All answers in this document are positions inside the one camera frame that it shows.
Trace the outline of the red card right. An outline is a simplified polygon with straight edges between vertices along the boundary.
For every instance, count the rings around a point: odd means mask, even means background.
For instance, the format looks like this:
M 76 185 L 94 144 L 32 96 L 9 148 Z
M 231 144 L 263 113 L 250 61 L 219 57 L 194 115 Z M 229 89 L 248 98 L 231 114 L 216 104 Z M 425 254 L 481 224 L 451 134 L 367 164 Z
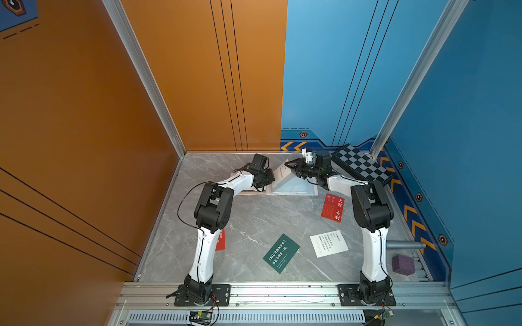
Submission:
M 321 216 L 328 220 L 341 223 L 345 199 L 334 194 L 326 194 Z

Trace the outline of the black white checkerboard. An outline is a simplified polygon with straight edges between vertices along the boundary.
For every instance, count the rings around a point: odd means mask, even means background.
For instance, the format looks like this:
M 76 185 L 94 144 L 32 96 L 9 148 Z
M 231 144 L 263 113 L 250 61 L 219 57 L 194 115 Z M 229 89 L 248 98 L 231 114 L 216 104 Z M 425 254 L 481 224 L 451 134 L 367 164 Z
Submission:
M 346 145 L 333 152 L 332 161 L 358 180 L 378 181 L 385 186 L 393 178 L 391 171 L 352 145 Z

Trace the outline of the circuit board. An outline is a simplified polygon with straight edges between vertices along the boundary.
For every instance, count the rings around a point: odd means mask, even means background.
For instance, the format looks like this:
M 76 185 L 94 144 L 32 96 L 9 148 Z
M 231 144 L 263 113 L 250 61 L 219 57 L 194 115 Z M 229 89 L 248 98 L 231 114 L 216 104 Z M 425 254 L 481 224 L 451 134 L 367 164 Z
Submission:
M 384 310 L 383 312 L 379 313 L 378 315 L 375 315 L 372 319 L 371 319 L 371 323 L 376 323 L 378 325 L 385 325 L 386 324 L 386 321 L 390 318 L 392 318 L 393 316 L 395 316 L 395 312 L 393 309 L 390 309 L 390 310 Z
M 188 325 L 209 326 L 213 323 L 212 311 L 190 311 L 188 315 Z

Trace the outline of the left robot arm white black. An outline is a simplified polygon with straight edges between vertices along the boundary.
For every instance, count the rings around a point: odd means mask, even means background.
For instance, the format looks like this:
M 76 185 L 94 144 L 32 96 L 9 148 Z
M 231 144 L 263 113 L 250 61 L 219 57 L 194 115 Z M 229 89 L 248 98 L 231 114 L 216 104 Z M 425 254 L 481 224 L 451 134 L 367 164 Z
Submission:
M 228 179 L 202 183 L 194 209 L 197 248 L 190 272 L 179 291 L 184 299 L 198 306 L 213 301 L 213 261 L 219 236 L 231 218 L 234 197 L 250 188 L 262 192 L 274 181 L 269 158 L 256 153 L 251 162 L 232 172 Z

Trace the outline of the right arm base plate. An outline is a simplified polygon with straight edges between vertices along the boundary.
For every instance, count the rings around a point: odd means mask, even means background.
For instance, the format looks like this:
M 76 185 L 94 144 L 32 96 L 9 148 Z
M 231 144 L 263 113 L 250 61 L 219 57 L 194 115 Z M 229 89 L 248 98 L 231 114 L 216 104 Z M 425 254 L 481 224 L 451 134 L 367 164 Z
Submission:
M 358 284 L 337 285 L 338 295 L 342 306 L 395 307 L 397 305 L 392 289 L 371 293 L 361 290 Z

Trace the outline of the left aluminium corner post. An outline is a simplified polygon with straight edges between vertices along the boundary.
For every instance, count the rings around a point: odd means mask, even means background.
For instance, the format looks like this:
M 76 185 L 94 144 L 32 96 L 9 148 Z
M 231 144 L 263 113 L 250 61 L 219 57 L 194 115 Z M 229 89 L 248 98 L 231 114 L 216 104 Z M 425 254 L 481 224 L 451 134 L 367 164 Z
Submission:
M 145 57 L 122 2 L 116 0 L 103 0 L 102 2 L 177 155 L 183 159 L 186 155 L 186 148 L 184 147 L 178 129 L 167 107 L 167 103 L 154 78 L 152 69 Z

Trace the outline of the red card left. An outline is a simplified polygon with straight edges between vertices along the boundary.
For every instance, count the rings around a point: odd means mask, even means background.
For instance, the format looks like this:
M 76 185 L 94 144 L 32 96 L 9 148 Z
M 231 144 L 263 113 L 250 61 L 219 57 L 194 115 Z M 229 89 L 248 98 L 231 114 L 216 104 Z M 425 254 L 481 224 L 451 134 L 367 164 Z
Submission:
M 216 251 L 223 251 L 226 249 L 226 232 L 225 229 L 220 231 L 217 244 L 216 244 Z

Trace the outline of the aluminium corner post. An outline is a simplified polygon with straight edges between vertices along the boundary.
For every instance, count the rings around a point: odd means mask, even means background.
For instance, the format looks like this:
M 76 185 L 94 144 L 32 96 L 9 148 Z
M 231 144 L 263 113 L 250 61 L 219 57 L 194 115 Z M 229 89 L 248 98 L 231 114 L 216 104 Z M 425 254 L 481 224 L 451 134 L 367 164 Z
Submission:
M 145 57 L 122 2 L 116 0 L 103 0 L 102 2 L 177 155 L 183 159 L 186 155 L 186 148 L 184 147 L 178 129 L 167 107 L 167 103 L 154 78 L 152 69 Z
M 405 85 L 402 87 L 398 98 L 392 106 L 381 130 L 372 144 L 369 152 L 372 159 L 377 159 L 380 151 L 384 148 L 386 141 L 389 139 L 397 123 L 400 121 L 411 99 L 417 92 L 417 89 L 421 85 L 425 75 L 431 68 L 468 3 L 469 0 L 448 1 L 407 81 L 405 82 Z

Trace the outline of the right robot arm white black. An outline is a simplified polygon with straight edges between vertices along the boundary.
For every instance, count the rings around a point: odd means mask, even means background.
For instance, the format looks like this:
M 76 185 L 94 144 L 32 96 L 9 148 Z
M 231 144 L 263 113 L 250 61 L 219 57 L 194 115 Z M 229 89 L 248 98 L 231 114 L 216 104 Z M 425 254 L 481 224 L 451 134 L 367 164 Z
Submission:
M 327 151 L 305 149 L 300 158 L 284 163 L 301 179 L 314 178 L 325 190 L 352 199 L 353 215 L 362 230 L 364 259 L 360 271 L 358 299 L 371 305 L 386 301 L 393 280 L 386 267 L 387 234 L 394 218 L 390 200 L 378 181 L 360 181 L 334 170 Z

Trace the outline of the right circuit board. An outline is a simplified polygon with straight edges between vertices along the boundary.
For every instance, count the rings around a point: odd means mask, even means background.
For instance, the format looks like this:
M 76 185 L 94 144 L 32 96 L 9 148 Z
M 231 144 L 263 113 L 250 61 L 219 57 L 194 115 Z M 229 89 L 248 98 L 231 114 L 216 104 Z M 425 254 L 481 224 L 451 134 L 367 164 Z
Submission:
M 378 325 L 385 325 L 386 324 L 386 321 L 390 318 L 392 318 L 393 316 L 395 316 L 395 312 L 393 309 L 390 309 L 390 310 L 384 310 L 383 312 L 379 313 L 378 315 L 375 315 L 372 319 L 371 319 L 371 323 L 376 323 Z

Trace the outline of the red card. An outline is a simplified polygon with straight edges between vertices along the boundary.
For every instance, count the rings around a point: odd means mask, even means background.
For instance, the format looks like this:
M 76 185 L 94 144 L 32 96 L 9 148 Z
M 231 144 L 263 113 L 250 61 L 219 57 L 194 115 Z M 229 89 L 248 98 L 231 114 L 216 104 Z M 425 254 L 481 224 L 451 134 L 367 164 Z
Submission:
M 216 244 L 216 251 L 223 251 L 226 249 L 226 232 L 225 229 L 220 231 L 217 244 Z
M 334 194 L 326 194 L 321 216 L 328 220 L 341 223 L 345 199 Z

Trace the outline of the purple box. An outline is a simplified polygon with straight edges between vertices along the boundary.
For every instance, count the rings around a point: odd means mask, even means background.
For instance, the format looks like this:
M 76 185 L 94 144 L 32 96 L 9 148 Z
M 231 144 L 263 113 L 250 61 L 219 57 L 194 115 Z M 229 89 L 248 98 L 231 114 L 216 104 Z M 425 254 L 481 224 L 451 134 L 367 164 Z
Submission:
M 392 270 L 397 274 L 409 276 L 415 273 L 415 261 L 405 255 L 395 255 L 392 258 Z

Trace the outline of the aluminium front rail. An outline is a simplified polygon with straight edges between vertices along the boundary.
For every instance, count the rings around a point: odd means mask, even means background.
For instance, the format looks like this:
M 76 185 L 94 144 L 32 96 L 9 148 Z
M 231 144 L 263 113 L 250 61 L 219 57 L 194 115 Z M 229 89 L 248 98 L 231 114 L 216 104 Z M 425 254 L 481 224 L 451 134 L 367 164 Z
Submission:
M 167 296 L 178 289 L 179 283 L 125 283 L 116 309 L 181 309 L 197 307 L 183 296 Z M 216 285 L 221 294 L 218 306 L 225 309 L 375 309 L 380 303 L 364 304 L 342 294 L 336 282 L 297 283 L 230 283 Z M 395 282 L 387 305 L 393 310 L 448 310 L 457 304 L 440 282 Z

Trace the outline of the white card small text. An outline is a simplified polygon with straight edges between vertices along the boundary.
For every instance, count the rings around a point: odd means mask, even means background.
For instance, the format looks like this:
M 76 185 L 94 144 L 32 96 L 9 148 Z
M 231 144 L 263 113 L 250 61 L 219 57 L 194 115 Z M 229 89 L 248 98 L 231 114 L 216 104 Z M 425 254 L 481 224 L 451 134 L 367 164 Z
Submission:
M 310 237 L 310 240 L 317 258 L 323 258 L 349 250 L 340 230 L 313 235 Z

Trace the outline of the dark green card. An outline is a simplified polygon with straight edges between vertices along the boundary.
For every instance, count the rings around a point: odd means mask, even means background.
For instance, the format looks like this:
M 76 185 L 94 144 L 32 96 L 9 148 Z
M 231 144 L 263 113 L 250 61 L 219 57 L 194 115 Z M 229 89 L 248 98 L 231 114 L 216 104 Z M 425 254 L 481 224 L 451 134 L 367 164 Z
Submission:
M 299 244 L 286 234 L 282 234 L 262 259 L 274 271 L 281 274 L 299 249 Z

